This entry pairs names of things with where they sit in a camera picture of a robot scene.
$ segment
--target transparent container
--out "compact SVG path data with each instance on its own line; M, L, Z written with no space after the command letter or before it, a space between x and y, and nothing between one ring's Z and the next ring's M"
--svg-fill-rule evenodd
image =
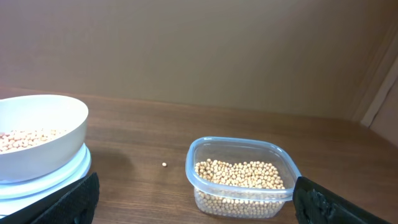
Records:
M207 159L230 164L250 161L272 163L279 171L285 189L257 189L216 184L195 172L197 162ZM290 156L280 147L248 139L203 137L194 141L185 164L198 208L208 214L235 218L272 218L285 202L292 200L301 176Z

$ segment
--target table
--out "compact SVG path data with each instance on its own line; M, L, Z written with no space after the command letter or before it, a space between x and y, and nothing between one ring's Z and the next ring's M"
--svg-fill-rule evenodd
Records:
M50 92L0 88L0 98ZM63 94L89 108L86 144L100 181L95 224L297 223L292 202L269 220L200 212L185 177L192 141L229 136L272 142L302 175L389 222L398 222L398 149L356 123L206 106Z

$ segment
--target wooden table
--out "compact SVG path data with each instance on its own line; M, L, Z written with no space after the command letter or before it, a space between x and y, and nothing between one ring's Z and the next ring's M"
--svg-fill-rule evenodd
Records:
M49 93L0 88L0 98ZM93 223L297 223L292 202L270 220L232 220L200 212L185 157L202 136L272 142L302 175L398 222L398 149L358 124L256 111L71 95L89 107L87 146L100 197Z

